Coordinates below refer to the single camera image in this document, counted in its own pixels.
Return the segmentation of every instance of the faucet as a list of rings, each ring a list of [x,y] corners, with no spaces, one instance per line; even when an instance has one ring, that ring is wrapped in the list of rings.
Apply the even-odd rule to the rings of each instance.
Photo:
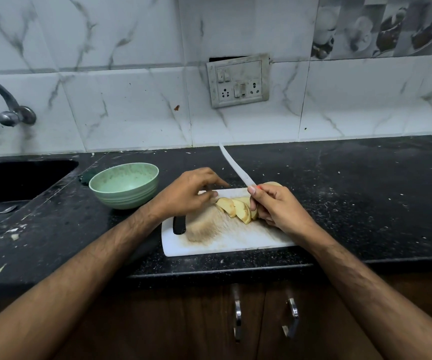
[[[4,126],[16,126],[20,122],[34,125],[36,122],[35,112],[27,107],[20,106],[13,95],[0,84],[0,95],[3,96],[9,111],[0,113],[0,124]]]

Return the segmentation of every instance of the knife blade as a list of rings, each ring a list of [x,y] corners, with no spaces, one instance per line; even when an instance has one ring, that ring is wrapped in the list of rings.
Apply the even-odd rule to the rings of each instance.
[[[224,157],[226,158],[227,162],[231,167],[234,169],[234,171],[237,173],[239,178],[242,179],[244,184],[249,186],[255,186],[256,183],[251,179],[251,177],[239,166],[238,163],[234,161],[234,159],[229,155],[229,153],[226,151],[225,147],[219,143],[219,148],[221,149],[221,152],[223,153]]]

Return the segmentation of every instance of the sink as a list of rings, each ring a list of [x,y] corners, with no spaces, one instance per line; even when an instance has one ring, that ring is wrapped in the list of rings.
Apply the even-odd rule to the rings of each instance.
[[[44,160],[0,163],[0,211],[16,205],[16,209],[0,214],[0,222],[43,193],[78,166],[73,160]]]

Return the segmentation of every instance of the ceramic bowl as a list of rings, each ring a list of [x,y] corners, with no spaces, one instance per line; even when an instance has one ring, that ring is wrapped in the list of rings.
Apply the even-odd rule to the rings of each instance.
[[[128,163],[96,174],[89,188],[106,206],[117,210],[139,207],[154,197],[159,169],[149,163]]]

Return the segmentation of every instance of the cabinet handle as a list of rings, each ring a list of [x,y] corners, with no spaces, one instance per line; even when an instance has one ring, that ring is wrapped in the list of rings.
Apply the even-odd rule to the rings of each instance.
[[[293,338],[294,334],[296,333],[297,324],[299,323],[299,314],[297,313],[297,308],[296,308],[296,303],[294,302],[294,298],[290,298],[288,300],[288,303],[291,309],[291,315],[293,316],[294,320],[291,327],[283,326],[283,331],[286,337]]]
[[[236,327],[234,327],[234,339],[237,343],[241,342],[241,303],[237,300],[234,301],[236,309]]]

